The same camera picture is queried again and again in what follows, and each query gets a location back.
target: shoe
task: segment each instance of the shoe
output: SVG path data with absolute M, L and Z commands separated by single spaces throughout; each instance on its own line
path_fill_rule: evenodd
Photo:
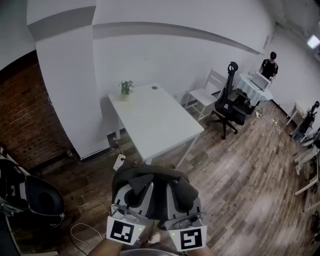
M 155 243 L 159 243 L 160 242 L 160 237 L 161 237 L 160 233 L 158 233 L 158 232 L 154 233 L 151 236 L 150 240 L 147 242 L 147 244 L 152 245 L 152 244 L 155 244 Z
M 296 174 L 299 176 L 299 174 L 300 174 L 299 165 L 296 165 L 296 166 L 295 166 L 295 172 L 296 172 Z

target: tablecloth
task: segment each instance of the tablecloth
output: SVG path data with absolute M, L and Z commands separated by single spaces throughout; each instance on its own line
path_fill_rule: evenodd
M 263 91 L 255 84 L 251 83 L 250 80 L 252 80 L 252 76 L 241 73 L 235 81 L 233 89 L 240 89 L 246 93 L 247 97 L 250 99 L 251 106 L 257 105 L 258 102 L 270 101 L 274 98 L 268 89 Z

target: black office chair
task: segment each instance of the black office chair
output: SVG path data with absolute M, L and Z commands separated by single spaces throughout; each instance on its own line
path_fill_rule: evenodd
M 222 123 L 223 140 L 226 139 L 227 126 L 231 127 L 235 131 L 234 134 L 238 133 L 238 130 L 229 121 L 233 121 L 236 124 L 243 126 L 246 119 L 245 109 L 241 105 L 236 104 L 232 100 L 228 99 L 228 96 L 232 92 L 232 83 L 234 80 L 235 72 L 237 70 L 237 63 L 231 61 L 228 66 L 228 80 L 223 88 L 221 96 L 214 104 L 215 110 L 211 112 L 212 115 L 216 114 L 219 120 L 211 120 L 206 124 L 207 126 L 209 126 L 211 123 Z

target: brick wall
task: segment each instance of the brick wall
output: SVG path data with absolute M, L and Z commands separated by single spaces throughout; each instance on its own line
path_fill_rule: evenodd
M 36 51 L 0 71 L 0 143 L 30 169 L 72 148 L 51 105 Z

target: ceiling light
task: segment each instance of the ceiling light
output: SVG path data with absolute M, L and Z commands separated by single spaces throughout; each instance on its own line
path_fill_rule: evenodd
M 320 40 L 313 34 L 308 40 L 308 45 L 314 49 L 320 44 Z

